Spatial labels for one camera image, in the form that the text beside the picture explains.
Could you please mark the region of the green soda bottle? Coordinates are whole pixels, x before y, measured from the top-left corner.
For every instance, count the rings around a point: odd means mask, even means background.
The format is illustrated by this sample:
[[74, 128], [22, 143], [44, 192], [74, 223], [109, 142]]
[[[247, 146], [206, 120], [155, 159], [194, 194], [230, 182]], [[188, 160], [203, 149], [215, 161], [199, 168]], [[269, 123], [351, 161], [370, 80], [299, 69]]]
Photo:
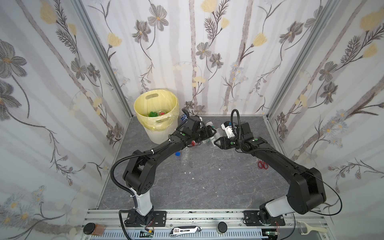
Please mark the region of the green soda bottle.
[[158, 117], [159, 116], [159, 114], [157, 113], [157, 112], [150, 112], [149, 113], [149, 117]]

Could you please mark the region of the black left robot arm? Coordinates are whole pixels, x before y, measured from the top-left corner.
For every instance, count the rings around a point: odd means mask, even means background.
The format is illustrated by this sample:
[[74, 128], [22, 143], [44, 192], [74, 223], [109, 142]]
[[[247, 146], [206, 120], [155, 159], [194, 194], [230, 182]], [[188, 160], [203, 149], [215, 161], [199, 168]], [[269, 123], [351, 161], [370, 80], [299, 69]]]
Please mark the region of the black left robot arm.
[[163, 143], [147, 151], [135, 151], [131, 156], [117, 160], [111, 167], [112, 182], [120, 189], [128, 192], [134, 200], [131, 210], [120, 210], [127, 213], [127, 219], [121, 220], [123, 227], [134, 225], [149, 226], [154, 221], [154, 207], [151, 202], [150, 189], [154, 184], [157, 167], [168, 157], [180, 152], [192, 144], [201, 143], [212, 138], [216, 129], [206, 125], [197, 116], [190, 116], [187, 110], [185, 120]]

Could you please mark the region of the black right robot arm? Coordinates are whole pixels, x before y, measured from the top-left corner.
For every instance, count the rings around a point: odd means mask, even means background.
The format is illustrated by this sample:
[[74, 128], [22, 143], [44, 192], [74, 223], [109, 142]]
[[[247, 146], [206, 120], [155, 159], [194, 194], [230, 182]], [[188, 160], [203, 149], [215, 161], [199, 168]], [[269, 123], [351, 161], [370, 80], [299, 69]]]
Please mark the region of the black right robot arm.
[[231, 120], [225, 122], [225, 126], [230, 128], [233, 135], [215, 140], [217, 147], [239, 150], [265, 162], [289, 184], [285, 196], [260, 205], [258, 219], [262, 225], [270, 225], [284, 214], [304, 215], [327, 200], [320, 171], [293, 162], [263, 138], [255, 138], [249, 124], [241, 122], [237, 109], [231, 112]]

